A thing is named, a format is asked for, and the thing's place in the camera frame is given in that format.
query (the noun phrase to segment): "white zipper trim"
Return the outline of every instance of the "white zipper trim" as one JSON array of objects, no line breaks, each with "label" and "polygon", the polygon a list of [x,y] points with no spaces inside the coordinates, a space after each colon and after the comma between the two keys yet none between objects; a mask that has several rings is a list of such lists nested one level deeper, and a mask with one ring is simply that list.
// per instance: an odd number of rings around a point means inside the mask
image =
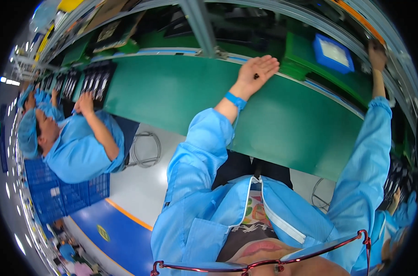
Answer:
[{"label": "white zipper trim", "polygon": [[286,232],[287,235],[289,235],[292,238],[294,238],[300,244],[303,244],[304,241],[305,241],[305,235],[303,233],[301,233],[300,231],[298,231],[293,226],[291,226],[288,222],[286,222],[282,218],[278,217],[278,215],[275,214],[269,208],[269,206],[267,205],[267,203],[266,203],[266,201],[264,199],[264,183],[263,182],[261,182],[261,191],[262,191],[262,195],[263,195],[264,210],[265,210],[265,213],[266,213],[267,217],[269,218],[269,220],[272,223],[274,223],[275,226],[279,227],[281,230],[283,230],[284,232]]},{"label": "white zipper trim", "polygon": [[[250,186],[252,185],[252,180],[253,180],[253,179],[256,179],[256,177],[252,176],[252,177],[250,178],[250,180],[249,180],[249,187],[248,187],[248,189],[247,189],[247,197],[246,197],[246,200],[245,200],[244,213],[242,214],[242,219],[240,220],[239,224],[230,225],[230,226],[229,226],[229,231],[230,231],[230,229],[231,229],[232,227],[238,226],[238,225],[242,224],[242,222],[244,221],[244,218],[245,218],[245,212],[247,211],[247,201],[249,200]],[[256,179],[256,182],[254,182],[254,183],[258,183],[258,182],[261,182],[261,183],[262,183],[262,181],[260,181],[260,180]]]}]

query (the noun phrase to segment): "gray floor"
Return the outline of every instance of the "gray floor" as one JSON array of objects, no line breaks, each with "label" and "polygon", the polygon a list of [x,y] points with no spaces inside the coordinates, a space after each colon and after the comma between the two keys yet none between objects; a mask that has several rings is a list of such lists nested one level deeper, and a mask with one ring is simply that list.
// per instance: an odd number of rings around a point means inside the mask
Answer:
[{"label": "gray floor", "polygon": [[[135,166],[127,168],[121,173],[112,174],[110,198],[136,218],[153,226],[161,212],[168,186],[166,169],[176,146],[184,141],[185,137],[140,124],[137,133],[143,131],[153,132],[158,136],[162,150],[161,160],[151,168],[144,169]],[[138,138],[136,150],[139,158],[150,158],[157,155],[156,143],[151,137]],[[317,207],[325,205],[316,197],[312,202],[313,188],[320,179],[319,177],[292,169],[290,169],[290,177],[293,188],[298,194]],[[325,202],[330,202],[335,184],[327,179],[322,180],[316,188],[315,195]]]}]

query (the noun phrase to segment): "blue wrist strap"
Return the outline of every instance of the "blue wrist strap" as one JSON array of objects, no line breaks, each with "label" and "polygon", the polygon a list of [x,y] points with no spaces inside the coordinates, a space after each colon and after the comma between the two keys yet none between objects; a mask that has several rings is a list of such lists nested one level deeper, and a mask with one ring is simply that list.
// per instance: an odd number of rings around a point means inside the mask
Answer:
[{"label": "blue wrist strap", "polygon": [[229,150],[231,150],[232,149],[232,142],[233,142],[234,137],[235,137],[235,129],[236,129],[236,126],[238,124],[239,112],[244,109],[245,104],[247,102],[245,100],[243,100],[242,98],[240,98],[240,97],[234,96],[231,92],[227,92],[224,97],[226,97],[226,99],[228,99],[236,107],[238,107],[238,114],[237,114],[237,118],[236,118],[235,124],[234,124],[234,135],[233,135],[232,140],[230,141],[230,144],[229,144]]},{"label": "blue wrist strap", "polygon": [[245,104],[247,103],[242,98],[234,96],[231,92],[227,92],[225,97],[226,97],[226,99],[231,101],[236,107],[238,107],[238,111],[243,110],[244,107],[245,107]]}]

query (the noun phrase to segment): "woman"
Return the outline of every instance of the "woman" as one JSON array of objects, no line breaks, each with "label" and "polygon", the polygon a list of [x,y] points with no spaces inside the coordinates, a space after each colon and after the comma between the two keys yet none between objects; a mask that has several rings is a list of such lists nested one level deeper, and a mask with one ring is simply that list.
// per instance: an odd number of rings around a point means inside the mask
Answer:
[{"label": "woman", "polygon": [[[276,58],[256,57],[240,68],[237,82],[215,108],[195,116],[186,141],[178,145],[168,166],[162,213],[152,232],[154,260],[202,272],[226,271],[233,266],[242,267],[242,272],[251,269],[249,273],[254,275],[349,275],[363,244],[361,240],[350,242],[348,237],[360,236],[359,230],[371,234],[390,163],[392,112],[382,77],[387,57],[383,46],[373,42],[369,54],[373,100],[326,215],[294,192],[289,183],[260,170],[211,189],[217,170],[228,158],[232,123],[247,100],[279,70]],[[248,214],[248,207],[252,208],[250,214],[256,209],[255,217]],[[330,249],[331,245],[338,248],[318,256],[321,248]],[[298,257],[289,264],[257,264],[294,256]],[[181,273],[178,269],[159,272]],[[159,272],[154,269],[151,275]]]}]

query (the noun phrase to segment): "red eyeglass frame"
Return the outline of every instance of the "red eyeglass frame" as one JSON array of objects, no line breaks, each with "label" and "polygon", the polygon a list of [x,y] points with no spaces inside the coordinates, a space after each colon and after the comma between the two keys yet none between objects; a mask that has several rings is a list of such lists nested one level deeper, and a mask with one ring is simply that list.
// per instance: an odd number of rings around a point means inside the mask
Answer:
[{"label": "red eyeglass frame", "polygon": [[213,269],[212,268],[209,268],[209,269],[206,269],[206,268],[205,269],[201,269],[201,268],[189,268],[189,267],[177,266],[177,265],[168,265],[168,264],[165,265],[164,264],[164,261],[156,261],[156,262],[154,262],[154,268],[151,271],[151,276],[157,276],[157,275],[160,274],[160,272],[157,271],[157,265],[159,266],[159,268],[173,268],[173,269],[188,270],[188,271],[197,271],[197,272],[243,272],[241,274],[241,276],[248,276],[248,274],[249,274],[248,271],[250,269],[252,269],[252,268],[255,268],[255,267],[260,266],[260,265],[266,265],[266,264],[267,265],[270,265],[270,264],[278,264],[278,271],[281,272],[281,271],[284,270],[283,265],[291,264],[291,263],[294,263],[294,262],[300,262],[300,261],[303,261],[303,260],[306,260],[306,259],[310,259],[312,257],[316,257],[316,256],[319,256],[319,255],[322,255],[322,254],[327,253],[327,252],[330,252],[332,250],[335,250],[336,248],[339,248],[341,246],[344,246],[346,244],[349,244],[350,242],[352,242],[354,240],[361,239],[362,238],[362,233],[364,233],[364,240],[362,241],[362,244],[365,244],[366,245],[367,276],[368,276],[368,273],[369,273],[369,270],[370,270],[371,239],[368,236],[368,232],[366,230],[359,230],[358,231],[358,234],[355,237],[350,238],[350,239],[348,239],[346,241],[343,241],[343,242],[341,242],[341,243],[339,243],[339,244],[337,244],[335,246],[331,246],[331,247],[328,247],[328,248],[326,248],[324,250],[320,250],[320,251],[317,251],[315,253],[312,253],[312,254],[309,254],[309,255],[306,255],[306,256],[297,258],[297,259],[293,259],[293,260],[288,260],[288,261],[267,260],[267,261],[261,261],[261,262],[256,262],[254,264],[250,264],[246,268],[226,268],[226,269],[223,269],[223,268],[213,268]]}]

